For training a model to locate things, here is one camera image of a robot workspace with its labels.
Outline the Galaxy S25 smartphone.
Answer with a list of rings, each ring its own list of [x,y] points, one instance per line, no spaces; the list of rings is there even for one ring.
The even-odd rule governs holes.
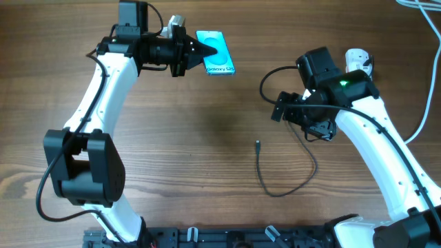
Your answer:
[[[206,73],[210,76],[225,76],[236,73],[232,56],[229,53],[227,42],[221,31],[197,30],[196,38],[204,45],[216,49],[216,54],[203,59]]]

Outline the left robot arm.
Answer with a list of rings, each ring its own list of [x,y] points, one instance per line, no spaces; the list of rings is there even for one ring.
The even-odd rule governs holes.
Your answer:
[[[183,76],[217,49],[189,36],[181,25],[171,34],[118,25],[89,53],[96,63],[90,85],[61,130],[49,130],[43,148],[55,194],[91,214],[111,247],[153,247],[144,219],[124,197],[125,166],[112,140],[125,98],[142,70],[170,70]]]

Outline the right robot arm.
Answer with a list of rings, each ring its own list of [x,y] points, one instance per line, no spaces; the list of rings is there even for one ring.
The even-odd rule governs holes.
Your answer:
[[[378,184],[389,219],[348,215],[330,231],[336,247],[439,247],[440,188],[421,168],[387,114],[371,79],[372,58],[348,51],[347,69],[327,48],[296,60],[304,94],[281,92],[272,119],[300,126],[306,136],[330,141],[343,132]]]

